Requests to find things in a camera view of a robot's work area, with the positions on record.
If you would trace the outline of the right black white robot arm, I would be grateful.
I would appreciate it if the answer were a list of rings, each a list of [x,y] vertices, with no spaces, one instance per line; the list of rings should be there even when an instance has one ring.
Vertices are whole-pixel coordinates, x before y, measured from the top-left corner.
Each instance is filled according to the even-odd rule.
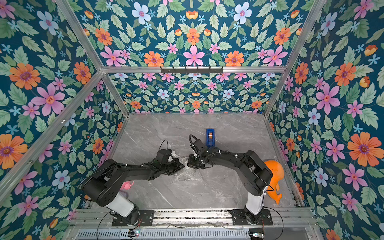
[[[226,167],[237,173],[248,192],[244,214],[241,217],[250,225],[259,223],[265,208],[265,195],[273,177],[272,171],[265,162],[253,151],[236,154],[210,148],[189,155],[188,167],[190,168],[204,170],[213,166]]]

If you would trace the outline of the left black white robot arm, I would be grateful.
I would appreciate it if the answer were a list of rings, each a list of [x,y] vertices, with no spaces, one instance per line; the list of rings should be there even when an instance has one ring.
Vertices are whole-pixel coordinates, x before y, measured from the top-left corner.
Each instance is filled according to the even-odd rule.
[[[138,180],[152,181],[161,175],[172,176],[184,167],[178,158],[164,163],[154,159],[141,165],[107,160],[82,182],[81,190],[99,206],[110,209],[123,219],[123,223],[133,226],[139,221],[139,208],[123,195],[123,184]]]

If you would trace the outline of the clear bubble wrap sheet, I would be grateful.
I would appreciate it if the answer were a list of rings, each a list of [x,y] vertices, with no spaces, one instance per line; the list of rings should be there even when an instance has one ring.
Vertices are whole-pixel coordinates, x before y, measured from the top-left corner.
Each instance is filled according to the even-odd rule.
[[[175,155],[184,167],[171,176],[171,184],[177,188],[197,188],[202,187],[205,182],[199,169],[188,167],[189,156]]]

